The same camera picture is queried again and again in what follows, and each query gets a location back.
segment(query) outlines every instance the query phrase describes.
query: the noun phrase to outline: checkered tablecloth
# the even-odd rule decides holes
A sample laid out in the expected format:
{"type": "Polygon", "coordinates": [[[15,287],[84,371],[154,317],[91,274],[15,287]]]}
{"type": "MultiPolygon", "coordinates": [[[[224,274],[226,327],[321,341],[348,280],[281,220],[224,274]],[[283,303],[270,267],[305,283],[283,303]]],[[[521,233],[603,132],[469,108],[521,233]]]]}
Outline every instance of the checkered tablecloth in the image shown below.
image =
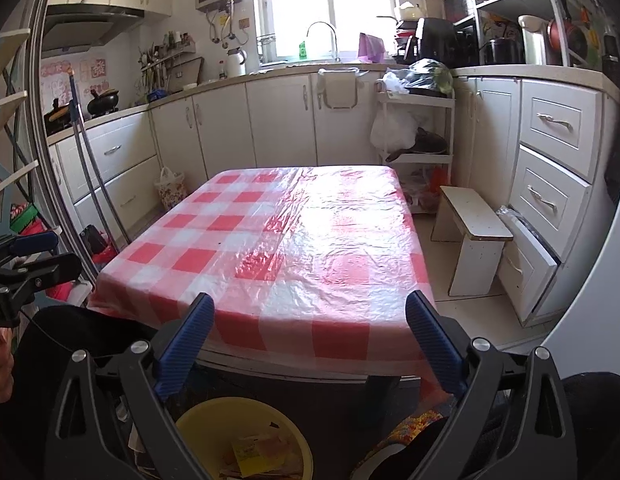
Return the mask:
{"type": "Polygon", "coordinates": [[[392,169],[237,170],[212,178],[110,262],[90,306],[159,326],[206,292],[216,314],[205,348],[432,378],[405,321],[405,298],[418,289],[433,301],[392,169]]]}

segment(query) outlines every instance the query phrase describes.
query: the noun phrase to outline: hand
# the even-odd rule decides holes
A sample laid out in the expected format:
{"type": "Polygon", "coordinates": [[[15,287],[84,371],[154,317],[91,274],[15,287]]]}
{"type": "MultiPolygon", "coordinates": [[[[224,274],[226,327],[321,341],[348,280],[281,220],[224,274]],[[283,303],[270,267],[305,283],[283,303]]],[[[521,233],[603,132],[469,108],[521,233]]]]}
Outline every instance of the hand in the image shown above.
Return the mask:
{"type": "Polygon", "coordinates": [[[10,352],[12,347],[12,329],[0,328],[0,404],[7,402],[12,396],[12,367],[14,358],[10,352]]]}

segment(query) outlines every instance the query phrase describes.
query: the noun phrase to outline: white kettle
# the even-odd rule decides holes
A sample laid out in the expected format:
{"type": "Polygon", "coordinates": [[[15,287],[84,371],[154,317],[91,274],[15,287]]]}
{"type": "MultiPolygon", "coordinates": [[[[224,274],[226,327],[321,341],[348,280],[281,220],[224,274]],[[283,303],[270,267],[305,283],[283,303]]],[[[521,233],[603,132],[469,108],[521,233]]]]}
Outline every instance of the white kettle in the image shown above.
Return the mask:
{"type": "Polygon", "coordinates": [[[228,77],[245,75],[245,60],[248,55],[245,50],[237,47],[228,50],[228,61],[226,62],[226,73],[228,77]]]}

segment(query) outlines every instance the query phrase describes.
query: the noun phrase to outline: yellow bucket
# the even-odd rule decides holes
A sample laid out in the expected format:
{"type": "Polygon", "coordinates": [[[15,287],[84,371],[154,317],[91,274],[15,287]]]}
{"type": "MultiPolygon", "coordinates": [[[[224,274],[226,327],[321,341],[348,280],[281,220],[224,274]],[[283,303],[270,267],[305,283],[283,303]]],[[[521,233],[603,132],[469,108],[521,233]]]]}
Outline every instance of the yellow bucket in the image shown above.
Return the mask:
{"type": "Polygon", "coordinates": [[[219,397],[190,408],[179,420],[177,428],[190,451],[212,478],[228,466],[223,456],[237,438],[273,431],[289,442],[296,443],[296,452],[304,465],[302,480],[312,479],[312,454],[306,439],[283,413],[258,400],[243,397],[219,397]]]}

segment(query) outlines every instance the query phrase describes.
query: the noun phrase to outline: white wooden stool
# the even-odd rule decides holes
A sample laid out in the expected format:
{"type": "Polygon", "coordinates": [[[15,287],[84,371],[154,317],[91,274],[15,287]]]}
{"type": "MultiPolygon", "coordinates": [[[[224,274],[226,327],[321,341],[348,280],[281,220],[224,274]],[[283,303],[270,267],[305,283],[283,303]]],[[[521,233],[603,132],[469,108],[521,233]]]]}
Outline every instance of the white wooden stool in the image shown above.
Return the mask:
{"type": "Polygon", "coordinates": [[[461,244],[449,296],[484,296],[490,291],[503,245],[512,233],[474,189],[441,186],[430,239],[461,244]]]}

